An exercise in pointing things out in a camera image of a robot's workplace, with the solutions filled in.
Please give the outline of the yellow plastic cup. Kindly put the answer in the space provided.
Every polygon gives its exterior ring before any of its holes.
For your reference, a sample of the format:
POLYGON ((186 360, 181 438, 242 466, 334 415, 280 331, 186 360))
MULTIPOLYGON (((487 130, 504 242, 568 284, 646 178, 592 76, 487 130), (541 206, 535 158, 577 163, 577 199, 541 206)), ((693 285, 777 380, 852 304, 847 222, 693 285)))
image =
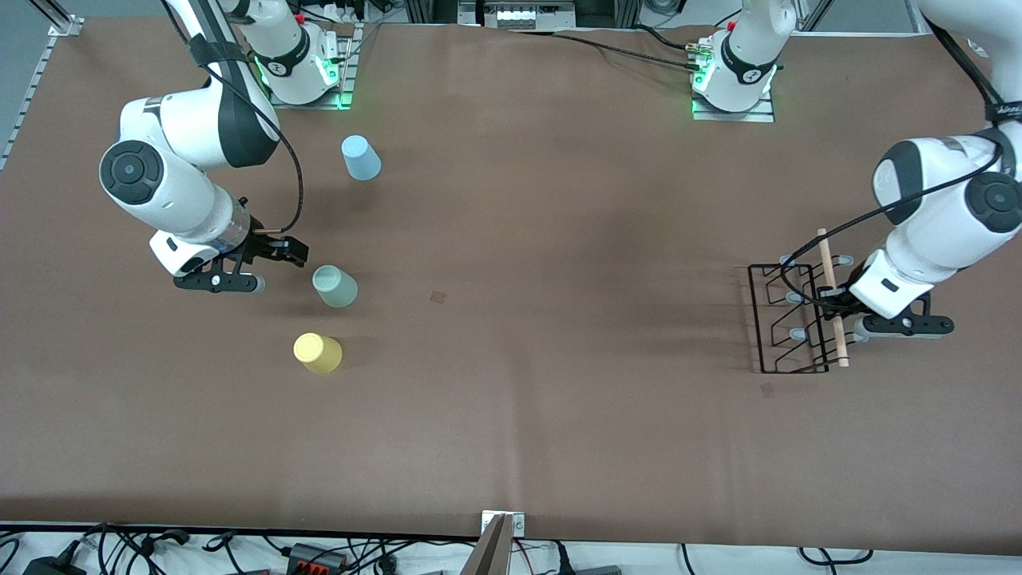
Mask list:
POLYGON ((293 356, 304 367, 317 375, 327 375, 335 371, 343 361, 343 347, 336 339, 306 332, 293 343, 293 356))

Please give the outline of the black wire cup holder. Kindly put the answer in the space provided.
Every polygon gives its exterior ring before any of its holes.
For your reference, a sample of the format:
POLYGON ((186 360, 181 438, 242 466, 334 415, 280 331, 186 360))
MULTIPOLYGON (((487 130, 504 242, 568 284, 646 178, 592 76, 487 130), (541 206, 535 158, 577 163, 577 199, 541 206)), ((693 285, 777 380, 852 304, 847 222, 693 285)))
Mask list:
POLYGON ((799 259, 785 255, 746 267, 745 302, 759 374, 816 375, 850 366, 854 321, 815 301, 836 287, 839 268, 853 265, 824 239, 799 259))

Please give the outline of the light blue plastic cup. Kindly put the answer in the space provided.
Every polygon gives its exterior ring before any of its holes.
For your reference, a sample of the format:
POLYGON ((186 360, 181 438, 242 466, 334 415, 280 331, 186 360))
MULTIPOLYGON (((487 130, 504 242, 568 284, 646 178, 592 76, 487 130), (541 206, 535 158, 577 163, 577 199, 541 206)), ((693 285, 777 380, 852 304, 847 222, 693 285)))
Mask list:
POLYGON ((351 178, 358 181, 374 179, 381 172, 381 160, 365 136, 353 134, 343 139, 344 164, 351 178))

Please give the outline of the black orange connector block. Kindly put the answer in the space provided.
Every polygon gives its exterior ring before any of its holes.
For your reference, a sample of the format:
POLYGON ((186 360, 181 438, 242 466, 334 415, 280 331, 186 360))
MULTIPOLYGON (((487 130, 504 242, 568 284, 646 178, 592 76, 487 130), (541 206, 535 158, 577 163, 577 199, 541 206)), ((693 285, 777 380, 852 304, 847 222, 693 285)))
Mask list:
POLYGON ((342 575, 349 567, 346 554, 295 543, 288 547, 285 575, 342 575))

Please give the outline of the aluminium frame profile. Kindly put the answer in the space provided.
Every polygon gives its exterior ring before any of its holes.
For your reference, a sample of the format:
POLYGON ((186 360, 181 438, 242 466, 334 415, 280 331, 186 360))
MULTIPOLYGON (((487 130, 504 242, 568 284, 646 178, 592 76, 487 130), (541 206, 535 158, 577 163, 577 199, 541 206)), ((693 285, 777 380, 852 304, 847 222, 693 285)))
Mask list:
POLYGON ((80 35, 84 19, 67 11, 58 0, 28 0, 28 3, 49 22, 49 37, 76 37, 80 35))

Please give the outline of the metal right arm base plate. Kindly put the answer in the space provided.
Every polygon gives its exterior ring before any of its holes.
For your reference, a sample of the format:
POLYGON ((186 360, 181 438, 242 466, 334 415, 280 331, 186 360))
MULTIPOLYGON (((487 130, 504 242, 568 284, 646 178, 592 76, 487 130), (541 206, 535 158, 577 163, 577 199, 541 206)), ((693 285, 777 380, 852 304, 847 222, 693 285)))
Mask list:
POLYGON ((311 62, 319 67, 320 73, 313 86, 322 87, 323 91, 313 101, 304 103, 281 101, 276 92, 271 91, 271 105, 275 109, 349 110, 355 93, 355 75, 360 61, 357 50, 362 46, 362 33, 363 23, 354 23, 349 35, 339 35, 332 30, 313 33, 319 44, 311 62))

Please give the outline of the white power strip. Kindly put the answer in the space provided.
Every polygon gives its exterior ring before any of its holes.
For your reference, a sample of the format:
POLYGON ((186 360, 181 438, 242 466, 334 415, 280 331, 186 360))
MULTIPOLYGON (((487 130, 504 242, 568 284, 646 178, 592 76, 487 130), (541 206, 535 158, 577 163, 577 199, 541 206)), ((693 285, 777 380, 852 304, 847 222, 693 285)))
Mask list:
POLYGON ((456 16, 463 26, 542 33, 577 23, 573 0, 458 0, 456 16))

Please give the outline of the pale green plastic cup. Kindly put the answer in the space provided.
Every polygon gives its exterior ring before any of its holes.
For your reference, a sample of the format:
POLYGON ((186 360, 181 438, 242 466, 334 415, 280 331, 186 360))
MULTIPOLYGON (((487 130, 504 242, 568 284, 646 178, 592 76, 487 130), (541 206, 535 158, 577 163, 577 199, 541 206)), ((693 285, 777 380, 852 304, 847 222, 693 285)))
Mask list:
POLYGON ((318 267, 311 284, 323 302, 332 308, 346 308, 358 297, 358 284, 353 276, 334 265, 318 267))

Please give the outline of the small metal bracket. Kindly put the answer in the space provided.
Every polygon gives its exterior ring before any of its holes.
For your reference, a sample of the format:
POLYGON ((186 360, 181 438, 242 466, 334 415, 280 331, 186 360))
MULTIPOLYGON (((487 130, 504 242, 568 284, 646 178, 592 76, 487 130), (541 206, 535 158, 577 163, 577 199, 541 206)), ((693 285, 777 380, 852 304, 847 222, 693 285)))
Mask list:
POLYGON ((509 517, 511 530, 514 538, 522 539, 525 538, 525 513, 522 512, 506 512, 506 510, 482 510, 481 512, 481 533, 485 532, 489 527, 490 521, 496 519, 497 516, 502 514, 507 514, 509 517))

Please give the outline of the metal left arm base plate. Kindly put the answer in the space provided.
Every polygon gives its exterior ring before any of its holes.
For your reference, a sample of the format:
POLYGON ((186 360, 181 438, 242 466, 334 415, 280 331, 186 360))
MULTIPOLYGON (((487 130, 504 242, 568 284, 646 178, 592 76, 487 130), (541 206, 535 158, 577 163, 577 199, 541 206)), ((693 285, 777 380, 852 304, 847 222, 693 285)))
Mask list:
POLYGON ((771 90, 763 92, 759 101, 748 110, 729 112, 711 105, 704 95, 692 94, 692 116, 697 121, 752 121, 752 123, 774 123, 774 105, 771 90))

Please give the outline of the perforated metal rail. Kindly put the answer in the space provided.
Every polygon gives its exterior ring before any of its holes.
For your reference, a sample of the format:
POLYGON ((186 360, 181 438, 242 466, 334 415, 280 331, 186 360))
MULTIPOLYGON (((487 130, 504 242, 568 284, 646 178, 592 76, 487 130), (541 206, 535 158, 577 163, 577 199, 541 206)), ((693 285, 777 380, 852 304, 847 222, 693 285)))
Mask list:
POLYGON ((6 145, 4 146, 4 149, 0 154, 0 173, 4 171, 4 167, 6 167, 6 164, 10 160, 10 154, 12 153, 12 150, 14 150, 16 138, 18 138, 19 133, 21 133, 25 119, 26 117, 28 117, 30 105, 32 105, 33 99, 35 98, 35 95, 39 89, 40 81, 42 80, 42 76, 44 75, 48 62, 51 59, 52 52, 56 42, 57 42, 56 36, 48 37, 48 42, 46 43, 46 46, 42 51, 39 61, 37 62, 37 65, 33 70, 32 77, 30 77, 30 83, 28 88, 26 88, 21 105, 18 108, 18 114, 16 114, 6 145))

